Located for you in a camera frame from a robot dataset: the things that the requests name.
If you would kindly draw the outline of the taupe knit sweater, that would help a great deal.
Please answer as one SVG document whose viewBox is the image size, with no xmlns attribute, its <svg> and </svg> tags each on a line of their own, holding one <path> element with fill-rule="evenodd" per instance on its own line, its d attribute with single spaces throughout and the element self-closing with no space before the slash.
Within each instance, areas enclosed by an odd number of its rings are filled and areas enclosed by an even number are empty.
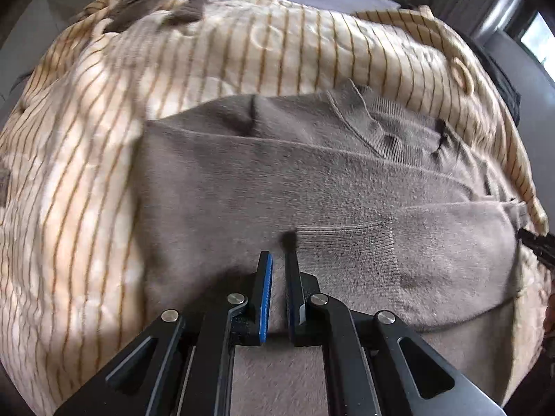
<svg viewBox="0 0 555 416">
<path fill-rule="evenodd" d="M 443 121 L 350 82 L 236 96 L 145 125 L 135 166 L 152 313 L 209 308 L 274 257 L 270 340 L 236 357 L 235 415 L 324 415 L 320 352 L 288 343 L 284 255 L 325 293 L 421 331 L 494 401 L 508 390 L 528 212 Z"/>
</svg>

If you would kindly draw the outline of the cream striped quilt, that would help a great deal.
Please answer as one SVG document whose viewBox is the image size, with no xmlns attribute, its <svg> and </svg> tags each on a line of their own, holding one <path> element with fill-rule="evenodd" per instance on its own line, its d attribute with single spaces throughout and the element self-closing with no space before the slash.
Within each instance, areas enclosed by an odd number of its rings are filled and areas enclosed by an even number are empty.
<svg viewBox="0 0 555 416">
<path fill-rule="evenodd" d="M 1 361 L 38 415 L 52 414 L 143 323 L 130 173 L 149 120 L 350 79 L 448 122 L 498 163 L 547 231 L 506 104 L 430 9 L 212 0 L 200 21 L 177 25 L 185 1 L 165 0 L 112 33 L 116 4 L 90 4 L 58 36 L 1 132 Z"/>
</svg>

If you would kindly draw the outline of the brown garment on quilt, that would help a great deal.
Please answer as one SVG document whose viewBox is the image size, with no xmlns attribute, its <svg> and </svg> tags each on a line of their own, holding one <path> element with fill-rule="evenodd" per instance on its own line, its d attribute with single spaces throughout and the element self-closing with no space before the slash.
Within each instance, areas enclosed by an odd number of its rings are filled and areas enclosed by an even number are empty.
<svg viewBox="0 0 555 416">
<path fill-rule="evenodd" d="M 105 32 L 121 33 L 130 28 L 136 21 L 161 10 L 168 0 L 119 0 L 111 9 Z M 200 21 L 203 17 L 207 0 L 185 0 L 177 8 L 172 9 L 165 18 L 166 25 L 190 24 Z"/>
</svg>

